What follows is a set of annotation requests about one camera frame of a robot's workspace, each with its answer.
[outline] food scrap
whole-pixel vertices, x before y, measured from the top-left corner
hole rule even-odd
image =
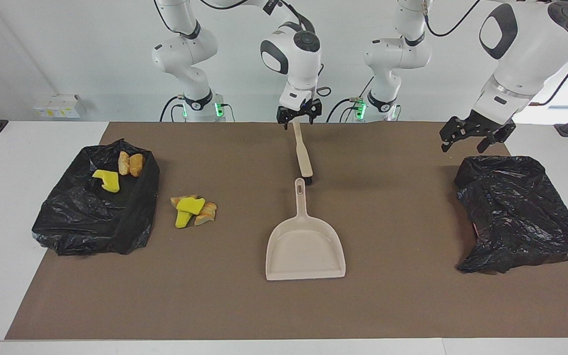
[[[127,152],[120,151],[120,158],[117,160],[117,169],[122,176],[126,176],[130,173],[137,178],[142,174],[142,170],[144,170],[145,160],[144,155],[134,154],[129,157]]]
[[[128,153],[120,151],[120,159],[117,160],[117,170],[122,176],[128,175],[129,159],[131,158],[128,156]]]
[[[120,191],[119,179],[117,177],[117,172],[106,171],[106,170],[96,170],[94,171],[93,178],[102,179],[102,188],[108,192],[117,193]]]
[[[198,195],[172,197],[171,204],[178,211],[175,227],[185,228],[193,215],[196,215],[194,225],[202,225],[216,218],[218,207],[212,202],[205,202]]]
[[[137,178],[142,170],[144,170],[144,156],[141,154],[132,155],[129,159],[129,173]]]
[[[216,218],[216,209],[217,208],[218,207],[216,206],[216,204],[214,204],[212,202],[205,203],[205,206],[203,206],[201,213],[199,213],[199,215],[196,216],[196,220],[194,221],[194,225],[201,225],[201,224],[204,224],[206,222],[209,222],[210,220],[214,220]]]

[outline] black plastic bag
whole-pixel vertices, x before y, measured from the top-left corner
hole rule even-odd
[[[505,273],[568,260],[568,209],[530,157],[468,157],[455,178],[476,245],[457,269]]]
[[[119,176],[120,191],[105,191],[97,169],[117,171],[120,151],[144,155],[139,177]],[[143,248],[155,216],[159,166],[153,153],[126,143],[83,148],[43,202],[32,236],[58,255],[129,254]]]

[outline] small box on wall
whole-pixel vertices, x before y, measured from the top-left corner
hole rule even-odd
[[[34,110],[43,118],[81,118],[86,113],[78,95],[56,95],[36,104]]]

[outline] bread piece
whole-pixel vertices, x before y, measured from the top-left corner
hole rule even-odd
[[[128,156],[128,153],[126,153],[125,151],[120,151],[120,159],[117,161],[117,170],[119,171],[120,175],[128,175],[130,159],[131,157]]]
[[[194,225],[201,225],[206,222],[209,222],[210,220],[215,220],[216,209],[218,209],[216,204],[212,202],[206,202],[205,206],[203,206],[203,209],[201,210],[201,213],[199,213],[199,215],[196,216],[196,219],[194,220]]]
[[[199,198],[198,195],[187,195],[187,196],[181,196],[181,197],[171,197],[170,198],[170,203],[172,204],[172,206],[174,206],[174,208],[176,209],[178,202],[182,199],[182,198],[186,198],[186,197],[191,197],[191,198]]]
[[[137,178],[142,170],[144,170],[144,156],[141,154],[132,155],[129,160],[129,172]]]

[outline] bread roll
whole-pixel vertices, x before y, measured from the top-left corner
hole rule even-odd
[[[129,160],[129,171],[131,175],[137,178],[142,173],[142,170],[144,170],[144,156],[141,154],[131,156]]]
[[[130,157],[125,151],[120,151],[120,159],[117,161],[117,170],[120,175],[128,175]]]

